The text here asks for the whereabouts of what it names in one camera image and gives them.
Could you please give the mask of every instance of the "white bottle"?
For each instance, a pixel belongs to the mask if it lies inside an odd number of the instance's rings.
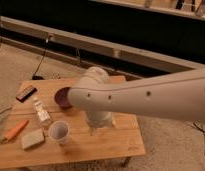
[[[44,108],[42,101],[40,101],[37,97],[34,97],[33,101],[34,101],[34,108],[37,112],[37,116],[38,116],[40,123],[44,127],[49,126],[52,123],[52,120],[51,120],[49,113]]]

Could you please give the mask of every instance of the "orange carrot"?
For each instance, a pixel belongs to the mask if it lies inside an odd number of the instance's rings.
[[[12,128],[10,131],[8,131],[5,135],[4,138],[7,141],[10,141],[13,139],[17,134],[28,124],[29,120],[25,120],[20,122],[18,125],[16,125],[14,128]]]

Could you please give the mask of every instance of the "chocolate bar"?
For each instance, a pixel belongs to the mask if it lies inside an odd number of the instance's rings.
[[[16,99],[19,100],[20,102],[24,102],[27,98],[29,98],[36,91],[37,89],[34,86],[29,85],[28,87],[26,87],[24,90],[20,91],[17,94]]]

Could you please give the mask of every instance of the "paper cup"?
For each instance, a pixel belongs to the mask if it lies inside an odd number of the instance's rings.
[[[59,144],[66,144],[69,134],[69,125],[65,121],[56,121],[49,127],[49,137]]]

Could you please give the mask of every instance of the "floor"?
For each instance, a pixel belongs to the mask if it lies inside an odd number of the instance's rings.
[[[2,44],[0,48],[0,111],[11,107],[21,81],[35,71],[40,55]],[[45,79],[80,77],[84,69],[45,58],[38,75]],[[9,111],[0,115],[0,132]],[[203,135],[187,122],[139,116],[139,124],[147,154],[132,158],[127,168],[123,158],[80,162],[64,165],[31,167],[33,171],[205,171]]]

